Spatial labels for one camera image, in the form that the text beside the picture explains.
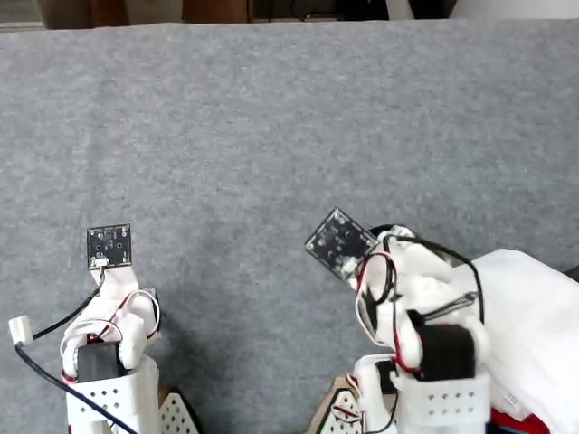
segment gray carpet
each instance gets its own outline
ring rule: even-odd
[[[373,351],[302,243],[335,205],[474,257],[579,262],[579,22],[160,25],[0,35],[0,322],[92,288],[85,229],[131,222],[209,433],[303,430]],[[58,334],[31,353],[58,372]],[[0,353],[3,432],[66,430]]]

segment red wire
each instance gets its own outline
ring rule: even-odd
[[[356,413],[354,413],[353,411],[350,411],[350,410],[348,410],[348,409],[345,409],[344,407],[341,407],[341,406],[336,405],[336,404],[334,404],[334,405],[332,406],[332,408],[334,408],[334,409],[336,409],[336,410],[338,410],[338,411],[342,411],[344,414],[346,414],[346,415],[349,416],[350,418],[359,418],[359,417],[360,417],[359,414],[356,414]]]
[[[111,323],[113,322],[113,320],[117,316],[117,312],[127,304],[127,301],[129,299],[129,297],[131,296],[131,294],[132,293],[129,293],[128,295],[125,296],[125,298],[123,298],[123,301],[120,302],[120,305],[117,307],[117,310],[115,310],[115,313],[112,314],[112,316],[110,317],[109,322],[111,322]],[[90,342],[99,340],[105,333],[107,333],[107,330],[109,330],[109,328],[110,328],[110,325],[106,325],[105,328],[103,328],[94,339],[90,340]],[[147,339],[150,339],[151,337],[153,337],[156,332],[157,332],[157,330],[153,330],[149,335],[147,335]]]
[[[128,297],[130,296],[130,294],[128,294],[127,296],[125,296],[125,298],[123,298],[123,301],[120,302],[120,305],[117,307],[117,309],[115,310],[114,314],[112,314],[112,316],[109,318],[109,322],[112,323],[113,320],[115,319],[115,316],[117,315],[117,312],[122,309],[126,304],[127,304],[127,300]],[[110,325],[106,325],[105,328],[103,328],[100,333],[97,335],[97,337],[94,338],[95,341],[99,340],[105,333],[107,333],[107,330],[109,330]]]

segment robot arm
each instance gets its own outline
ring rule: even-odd
[[[483,305],[477,316],[478,293],[452,286],[451,264],[423,242],[435,247],[402,226],[366,231],[339,209],[306,241],[306,250],[356,291],[356,315],[372,342],[394,349],[355,366],[365,434],[475,434],[489,417],[489,377],[480,369],[489,357]],[[377,369],[383,362],[391,372]],[[382,399],[388,377],[399,401],[395,425]]]
[[[147,342],[156,337],[159,305],[153,290],[138,289],[132,267],[102,270],[104,283],[64,332],[61,342],[62,378],[78,378],[79,348],[91,342],[119,342],[119,361],[125,370],[137,367]],[[95,280],[100,272],[94,271]]]
[[[406,228],[394,226],[391,232],[381,233],[378,240],[383,241],[391,234],[413,236]],[[397,241],[395,238],[387,242],[387,247],[390,251],[384,252],[384,244],[381,242],[372,250],[371,255],[387,254],[392,258],[398,275],[397,299],[394,300],[394,294],[391,294],[376,308],[376,327],[371,333],[375,334],[377,341],[395,348],[393,324],[396,323],[400,350],[397,358],[403,365],[416,369],[422,361],[422,343],[408,312],[424,316],[456,300],[461,300],[465,297],[465,293],[450,285],[452,266],[431,250],[420,244]],[[363,293],[368,291],[372,294],[373,300],[378,300],[384,291],[387,266],[384,266],[384,259],[380,256],[372,257],[369,261],[364,281],[359,285],[360,291]],[[469,296],[470,293],[464,298],[465,304],[468,304]],[[489,356],[489,339],[484,326],[476,316],[474,307],[476,302],[470,307],[450,311],[448,314],[428,320],[428,324],[458,324],[468,328],[474,339],[477,361],[481,363]]]

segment white fabric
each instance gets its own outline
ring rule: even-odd
[[[474,263],[492,348],[493,405],[507,410],[508,391],[519,402],[514,415],[528,409],[552,433],[579,434],[579,284],[515,250],[496,250]],[[476,289],[466,266],[453,271],[451,284]]]

